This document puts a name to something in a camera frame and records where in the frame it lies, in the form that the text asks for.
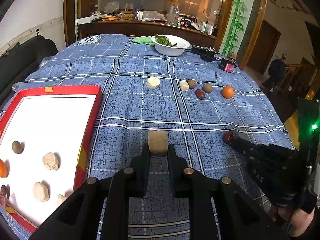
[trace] green cloth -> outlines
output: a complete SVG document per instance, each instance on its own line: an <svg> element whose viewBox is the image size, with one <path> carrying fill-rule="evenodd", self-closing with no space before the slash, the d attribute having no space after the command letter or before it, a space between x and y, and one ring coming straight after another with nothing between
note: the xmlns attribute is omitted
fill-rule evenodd
<svg viewBox="0 0 320 240"><path fill-rule="evenodd" d="M145 45L150 45L154 46L155 44L151 40L151 36L141 36L141 37L135 37L133 39L133 43L138 43L138 44L145 44Z"/></svg>

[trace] wooden counter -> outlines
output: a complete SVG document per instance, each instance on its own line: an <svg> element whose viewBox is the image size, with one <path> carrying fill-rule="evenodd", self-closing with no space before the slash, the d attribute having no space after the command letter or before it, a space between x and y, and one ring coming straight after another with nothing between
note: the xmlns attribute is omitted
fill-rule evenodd
<svg viewBox="0 0 320 240"><path fill-rule="evenodd" d="M213 47L216 37L201 33L200 31L168 25L159 22L145 21L100 21L78 25L79 39L95 34L124 34L127 36L152 36L155 34L168 34L179 36L193 45Z"/></svg>

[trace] bamboo decal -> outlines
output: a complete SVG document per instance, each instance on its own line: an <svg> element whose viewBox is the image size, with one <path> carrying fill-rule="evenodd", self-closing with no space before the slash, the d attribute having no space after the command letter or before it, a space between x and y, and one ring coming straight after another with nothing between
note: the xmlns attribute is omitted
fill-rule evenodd
<svg viewBox="0 0 320 240"><path fill-rule="evenodd" d="M229 55L229 53L237 48L239 45L238 41L238 33L244 32L243 23L245 20L247 20L247 17L242 16L244 12L247 12L247 6L245 5L246 0L234 0L233 6L234 6L234 12L231 15L232 21L229 27L229 32L226 35L227 39L224 43L224 48L222 51L223 55Z"/></svg>

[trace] wooden door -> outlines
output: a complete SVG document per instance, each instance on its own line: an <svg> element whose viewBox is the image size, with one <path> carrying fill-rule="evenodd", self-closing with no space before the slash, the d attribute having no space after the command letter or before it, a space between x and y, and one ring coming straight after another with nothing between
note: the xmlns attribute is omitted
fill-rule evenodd
<svg viewBox="0 0 320 240"><path fill-rule="evenodd" d="M281 33L263 20L260 32L247 65L264 74L275 52Z"/></svg>

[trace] green leafy vegetable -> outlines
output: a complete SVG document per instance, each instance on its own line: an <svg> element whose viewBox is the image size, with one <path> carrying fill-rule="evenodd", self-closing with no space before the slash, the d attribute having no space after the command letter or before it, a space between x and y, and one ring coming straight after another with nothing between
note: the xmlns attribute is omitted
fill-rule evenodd
<svg viewBox="0 0 320 240"><path fill-rule="evenodd" d="M158 34L156 34L155 38L159 44L170 46L170 47L177 47L177 43L172 44L166 36L163 36L163 35L159 36Z"/></svg>

